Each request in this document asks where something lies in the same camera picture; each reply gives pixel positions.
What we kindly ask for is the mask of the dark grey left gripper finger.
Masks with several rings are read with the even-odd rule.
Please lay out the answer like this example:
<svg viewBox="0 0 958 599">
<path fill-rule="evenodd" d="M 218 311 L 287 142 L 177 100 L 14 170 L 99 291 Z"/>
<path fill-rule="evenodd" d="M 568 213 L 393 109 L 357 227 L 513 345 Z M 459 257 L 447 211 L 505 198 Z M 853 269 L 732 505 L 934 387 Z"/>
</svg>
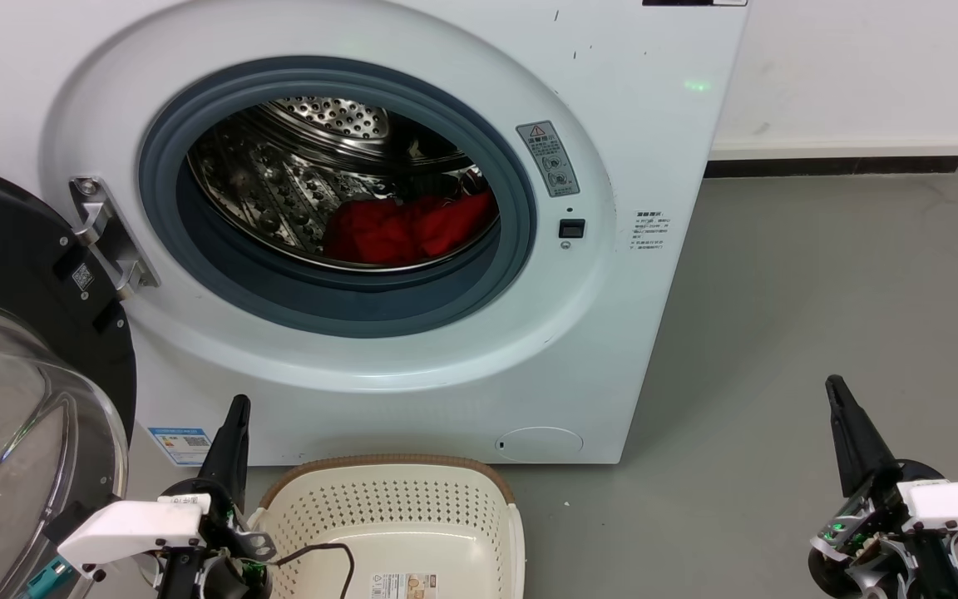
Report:
<svg viewBox="0 0 958 599">
<path fill-rule="evenodd" d="M 244 509 L 249 459 L 249 421 L 250 398 L 232 398 L 225 418 L 225 489 L 239 509 Z"/>
<path fill-rule="evenodd" d="M 217 429 L 199 478 L 216 482 L 232 500 L 242 500 L 242 397 L 232 398 Z"/>
</svg>

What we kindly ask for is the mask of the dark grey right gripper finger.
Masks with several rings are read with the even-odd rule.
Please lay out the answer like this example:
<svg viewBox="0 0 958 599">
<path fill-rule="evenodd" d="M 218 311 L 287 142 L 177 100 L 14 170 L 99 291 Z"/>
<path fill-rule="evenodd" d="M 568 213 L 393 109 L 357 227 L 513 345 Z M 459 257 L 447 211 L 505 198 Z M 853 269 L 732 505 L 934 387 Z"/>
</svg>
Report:
<svg viewBox="0 0 958 599">
<path fill-rule="evenodd" d="M 857 447 L 860 451 L 860 458 L 866 459 L 868 473 L 862 478 L 862 484 L 873 477 L 873 475 L 883 475 L 886 473 L 897 473 L 900 470 L 900 464 L 894 458 L 893 452 L 883 440 L 878 429 L 875 428 L 873 421 L 866 412 L 863 420 L 863 432 L 857 436 Z"/>
<path fill-rule="evenodd" d="M 837 477 L 842 496 L 849 498 L 868 473 L 866 459 L 860 458 L 857 436 L 863 432 L 866 417 L 844 378 L 827 378 L 830 431 L 837 460 Z"/>
</svg>

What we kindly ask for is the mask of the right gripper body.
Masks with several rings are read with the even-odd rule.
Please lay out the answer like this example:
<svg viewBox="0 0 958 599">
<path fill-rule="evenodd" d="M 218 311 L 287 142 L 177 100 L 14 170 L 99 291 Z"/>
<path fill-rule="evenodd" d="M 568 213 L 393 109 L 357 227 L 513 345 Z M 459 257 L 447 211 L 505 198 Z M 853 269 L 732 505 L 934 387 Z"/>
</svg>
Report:
<svg viewBox="0 0 958 599">
<path fill-rule="evenodd" d="M 868 475 L 811 539 L 813 575 L 846 575 L 883 537 L 901 534 L 907 517 L 897 484 L 940 478 L 929 466 L 895 466 Z"/>
</svg>

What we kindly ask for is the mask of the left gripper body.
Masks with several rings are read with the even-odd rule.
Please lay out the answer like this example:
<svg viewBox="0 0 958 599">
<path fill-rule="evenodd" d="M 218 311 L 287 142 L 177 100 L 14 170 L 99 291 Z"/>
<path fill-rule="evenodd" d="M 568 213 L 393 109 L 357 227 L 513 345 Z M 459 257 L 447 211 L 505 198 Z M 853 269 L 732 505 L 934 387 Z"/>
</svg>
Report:
<svg viewBox="0 0 958 599">
<path fill-rule="evenodd" d="M 165 490 L 162 501 L 199 508 L 198 534 L 210 550 L 224 550 L 236 560 L 271 562 L 277 557 L 270 535 L 250 530 L 240 516 L 242 508 L 224 484 L 184 480 Z"/>
</svg>

